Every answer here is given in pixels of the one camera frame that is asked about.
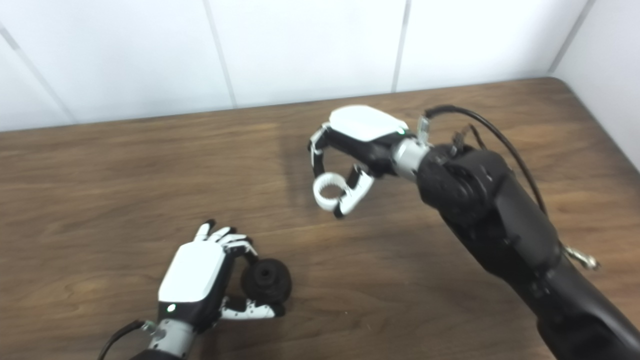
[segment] black robotic arm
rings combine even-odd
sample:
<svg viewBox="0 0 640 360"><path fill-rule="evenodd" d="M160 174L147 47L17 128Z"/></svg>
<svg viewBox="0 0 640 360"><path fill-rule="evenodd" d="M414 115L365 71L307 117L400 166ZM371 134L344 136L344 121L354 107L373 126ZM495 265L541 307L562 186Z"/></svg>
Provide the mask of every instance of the black robotic arm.
<svg viewBox="0 0 640 360"><path fill-rule="evenodd" d="M430 118L460 112L479 119L507 145L529 180L536 204L496 152L463 142L428 143ZM323 149L334 147L363 165L347 181L324 173ZM333 204L342 217L382 175L415 182L422 201L440 212L456 237L488 272L505 280L538 318L538 331L558 360L640 359L640 332L573 266L596 268L591 256L565 247L545 213L539 191L513 146L486 119L455 106L428 110L413 134L404 122L367 106L335 110L330 122L312 137L309 149L316 184L343 187Z"/></svg>

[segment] white tile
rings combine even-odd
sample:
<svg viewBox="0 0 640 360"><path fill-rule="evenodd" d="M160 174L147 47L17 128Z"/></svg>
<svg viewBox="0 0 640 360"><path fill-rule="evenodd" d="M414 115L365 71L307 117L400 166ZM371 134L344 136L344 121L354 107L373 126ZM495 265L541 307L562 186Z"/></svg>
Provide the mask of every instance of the white tile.
<svg viewBox="0 0 640 360"><path fill-rule="evenodd" d="M404 0L209 0L240 106L389 92Z"/></svg>
<svg viewBox="0 0 640 360"><path fill-rule="evenodd" d="M586 0L413 0L398 91L544 76Z"/></svg>
<svg viewBox="0 0 640 360"><path fill-rule="evenodd" d="M202 0L0 0L0 16L81 122L231 106Z"/></svg>
<svg viewBox="0 0 640 360"><path fill-rule="evenodd" d="M564 80L640 170L640 2L596 1L560 61Z"/></svg>
<svg viewBox="0 0 640 360"><path fill-rule="evenodd" d="M71 123L5 38L0 36L0 131Z"/></svg>

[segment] metal connector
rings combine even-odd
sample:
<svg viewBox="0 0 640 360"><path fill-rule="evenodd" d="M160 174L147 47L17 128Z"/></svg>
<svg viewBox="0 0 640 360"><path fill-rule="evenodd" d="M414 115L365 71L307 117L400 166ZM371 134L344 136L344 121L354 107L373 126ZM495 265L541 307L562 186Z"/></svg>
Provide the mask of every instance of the metal connector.
<svg viewBox="0 0 640 360"><path fill-rule="evenodd" d="M578 249L574 249L572 247L564 246L564 253L573 260L582 265L583 268L587 270L598 270L600 268L600 263L596 258L589 254L585 254Z"/></svg>
<svg viewBox="0 0 640 360"><path fill-rule="evenodd" d="M429 119L424 115L418 119L418 141L429 145Z"/></svg>

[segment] metal clip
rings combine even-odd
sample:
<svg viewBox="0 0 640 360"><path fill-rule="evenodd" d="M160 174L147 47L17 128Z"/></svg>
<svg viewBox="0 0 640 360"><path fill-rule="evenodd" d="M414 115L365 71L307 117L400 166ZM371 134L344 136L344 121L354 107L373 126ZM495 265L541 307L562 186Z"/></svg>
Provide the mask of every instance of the metal clip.
<svg viewBox="0 0 640 360"><path fill-rule="evenodd" d="M429 119L424 115L418 119L418 141L424 145L429 144Z"/></svg>
<svg viewBox="0 0 640 360"><path fill-rule="evenodd" d="M569 258L579 262L580 265L582 265L582 267L587 270L598 270L600 268L600 263L598 262L598 260L596 260L596 258L589 254L585 254L578 249L564 246L564 253Z"/></svg>
<svg viewBox="0 0 640 360"><path fill-rule="evenodd" d="M146 320L145 324L140 328L144 332L148 332L152 337L162 339L165 335L164 330L158 329L158 325L151 320Z"/></svg>

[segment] wood grain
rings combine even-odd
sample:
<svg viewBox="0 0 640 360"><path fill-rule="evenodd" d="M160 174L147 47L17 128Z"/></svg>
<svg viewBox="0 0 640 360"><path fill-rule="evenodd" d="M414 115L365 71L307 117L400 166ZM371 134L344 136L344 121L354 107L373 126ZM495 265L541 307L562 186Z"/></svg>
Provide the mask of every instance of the wood grain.
<svg viewBox="0 0 640 360"><path fill-rule="evenodd" d="M0 358L94 358L121 325L154 317L173 253L214 217L288 264L294 291L287 316L220 323L192 359L552 359L528 309L414 185L378 181L341 221L317 207L308 138L354 103L412 127L443 103L492 120L562 240L604 265L587 278L640 325L640 178L561 82L532 79L0 134ZM438 118L433 141L466 123ZM327 164L346 175L351 160ZM147 341L133 334L108 358Z"/></svg>

